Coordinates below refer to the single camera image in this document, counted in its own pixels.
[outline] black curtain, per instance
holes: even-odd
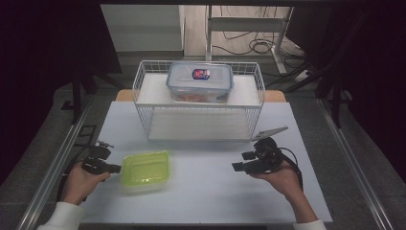
[[[121,73],[121,67],[99,4],[0,4],[2,183],[44,122],[60,86],[88,66],[106,74]]]

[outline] white sleeve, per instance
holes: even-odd
[[[295,230],[326,230],[325,224],[321,219],[309,223],[294,223]]]
[[[70,203],[58,202],[50,220],[37,230],[77,230],[84,209]]]

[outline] clear plastic container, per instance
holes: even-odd
[[[172,98],[183,103],[226,103],[233,86],[233,71],[226,64],[174,62],[167,78]]]

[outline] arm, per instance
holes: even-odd
[[[40,225],[38,230],[74,230],[79,228],[84,210],[79,207],[81,201],[89,196],[96,186],[110,177],[110,173],[94,175],[81,168],[77,163],[66,180],[65,196],[62,202],[56,204],[56,209],[50,220]]]
[[[294,225],[295,228],[301,225],[310,225],[309,223],[311,222],[315,222],[318,225],[323,224],[322,221],[318,221],[316,214],[305,197],[305,194],[299,184],[298,176],[293,172],[291,166],[289,166],[289,164],[287,164],[285,161],[282,162],[281,167],[277,172],[251,174],[251,176],[269,182],[278,192],[284,195],[286,200],[292,206],[295,214],[295,218],[298,223]]]

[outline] container lid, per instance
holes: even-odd
[[[169,180],[169,153],[157,151],[128,155],[123,162],[122,184],[148,185]]]
[[[167,86],[230,91],[233,88],[233,71],[226,64],[175,62],[170,66]]]

